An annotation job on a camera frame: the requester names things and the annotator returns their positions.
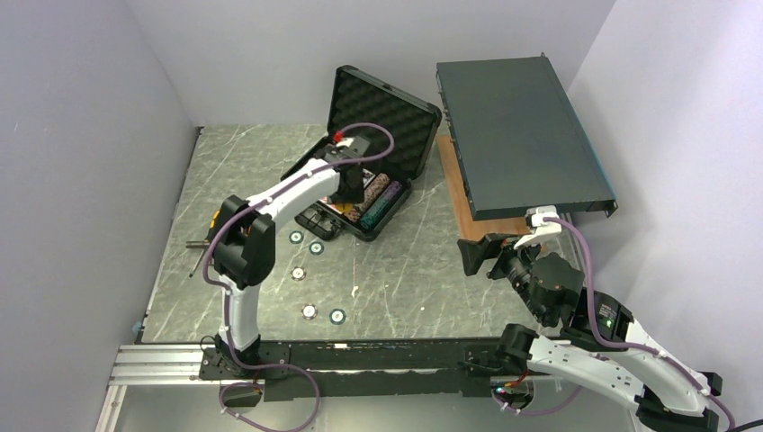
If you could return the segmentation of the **white brown poker chip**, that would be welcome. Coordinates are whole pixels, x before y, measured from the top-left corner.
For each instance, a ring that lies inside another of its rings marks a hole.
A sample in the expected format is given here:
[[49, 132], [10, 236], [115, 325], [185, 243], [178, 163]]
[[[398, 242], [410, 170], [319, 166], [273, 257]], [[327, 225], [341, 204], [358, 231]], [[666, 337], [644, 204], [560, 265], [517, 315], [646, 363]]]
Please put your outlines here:
[[314, 304], [305, 304], [301, 309], [301, 316], [305, 320], [314, 320], [318, 315], [318, 309]]
[[296, 266], [291, 271], [291, 278], [294, 281], [302, 281], [306, 278], [307, 272], [304, 268]]

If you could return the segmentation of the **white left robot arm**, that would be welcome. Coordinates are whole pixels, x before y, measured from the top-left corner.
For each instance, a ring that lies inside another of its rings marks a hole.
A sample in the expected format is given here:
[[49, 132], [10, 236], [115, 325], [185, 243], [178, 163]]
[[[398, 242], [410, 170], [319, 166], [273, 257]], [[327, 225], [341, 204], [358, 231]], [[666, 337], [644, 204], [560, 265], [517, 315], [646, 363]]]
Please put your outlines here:
[[213, 216], [202, 275], [222, 290], [222, 323], [215, 344], [224, 353], [223, 366], [235, 377], [248, 377], [258, 366], [259, 294], [274, 268], [277, 233], [322, 198], [359, 203], [364, 163], [389, 154], [385, 149], [374, 155], [371, 145], [363, 135], [338, 132], [279, 183], [247, 198], [233, 194]]

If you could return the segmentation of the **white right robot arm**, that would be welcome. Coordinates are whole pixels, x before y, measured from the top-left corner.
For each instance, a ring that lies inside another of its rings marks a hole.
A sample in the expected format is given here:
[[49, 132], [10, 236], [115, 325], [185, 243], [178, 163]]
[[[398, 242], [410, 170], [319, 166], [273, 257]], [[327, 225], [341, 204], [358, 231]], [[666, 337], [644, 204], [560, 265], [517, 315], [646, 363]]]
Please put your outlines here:
[[506, 234], [460, 239], [463, 271], [475, 275], [492, 260], [491, 280], [506, 280], [534, 319], [558, 328], [557, 338], [522, 324], [505, 326], [486, 359], [469, 355], [463, 366], [493, 376], [546, 374], [606, 396], [653, 431], [716, 431], [712, 409], [722, 378], [682, 366], [612, 296], [596, 292], [588, 307], [585, 275], [555, 252], [520, 246]]

